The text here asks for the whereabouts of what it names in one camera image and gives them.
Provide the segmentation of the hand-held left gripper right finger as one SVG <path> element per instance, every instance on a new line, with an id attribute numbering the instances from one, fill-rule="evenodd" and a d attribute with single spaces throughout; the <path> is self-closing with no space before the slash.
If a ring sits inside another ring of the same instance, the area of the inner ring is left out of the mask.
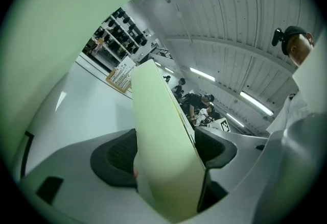
<path id="1" fill-rule="evenodd" d="M 258 160 L 267 140 L 195 127 L 195 148 L 205 167 L 198 213 L 219 202 L 240 184 Z"/>

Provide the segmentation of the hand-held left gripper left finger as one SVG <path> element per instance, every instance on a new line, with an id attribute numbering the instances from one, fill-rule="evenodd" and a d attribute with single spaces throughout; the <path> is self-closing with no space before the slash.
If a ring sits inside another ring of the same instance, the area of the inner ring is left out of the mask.
<path id="1" fill-rule="evenodd" d="M 49 223 L 166 223 L 138 193 L 135 129 L 61 148 L 20 182 Z"/>

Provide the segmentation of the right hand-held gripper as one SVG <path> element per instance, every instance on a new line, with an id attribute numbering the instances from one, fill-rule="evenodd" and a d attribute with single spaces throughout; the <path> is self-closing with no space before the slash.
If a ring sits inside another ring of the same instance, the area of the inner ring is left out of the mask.
<path id="1" fill-rule="evenodd" d="M 209 123 L 206 123 L 205 125 L 209 128 L 218 129 L 218 130 L 224 131 L 224 132 L 230 132 L 230 127 L 229 127 L 227 119 L 225 117 L 214 120 Z"/>

